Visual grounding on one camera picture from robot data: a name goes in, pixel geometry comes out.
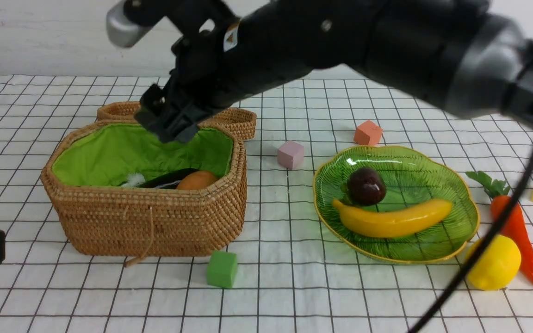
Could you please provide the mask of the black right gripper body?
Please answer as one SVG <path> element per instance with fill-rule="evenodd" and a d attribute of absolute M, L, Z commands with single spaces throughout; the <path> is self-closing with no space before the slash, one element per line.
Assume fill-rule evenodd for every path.
<path fill-rule="evenodd" d="M 293 41 L 277 3 L 243 17 L 221 0 L 182 0 L 168 18 L 182 32 L 172 46 L 175 67 L 157 89 L 163 121 L 202 121 L 245 98 L 311 72 L 291 54 Z"/>

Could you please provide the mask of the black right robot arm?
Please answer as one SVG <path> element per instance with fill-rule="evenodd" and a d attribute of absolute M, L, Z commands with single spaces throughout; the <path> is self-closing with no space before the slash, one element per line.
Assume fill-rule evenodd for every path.
<path fill-rule="evenodd" d="M 162 142 L 243 99 L 346 65 L 459 118 L 533 126 L 533 41 L 486 0 L 275 0 L 237 16 L 221 0 L 130 0 L 137 42 L 161 19 L 182 33 L 167 84 L 135 119 Z"/>

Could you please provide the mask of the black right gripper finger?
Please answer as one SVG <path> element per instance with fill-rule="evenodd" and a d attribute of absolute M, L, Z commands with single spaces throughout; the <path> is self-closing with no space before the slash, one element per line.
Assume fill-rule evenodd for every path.
<path fill-rule="evenodd" d="M 157 139 L 174 139 L 165 125 L 163 116 L 165 106 L 165 91 L 157 83 L 146 89 L 139 101 L 139 110 L 134 113 L 134 119 Z"/>
<path fill-rule="evenodd" d="M 162 111 L 160 113 L 160 141 L 189 142 L 198 132 L 199 123 L 219 111 Z"/>

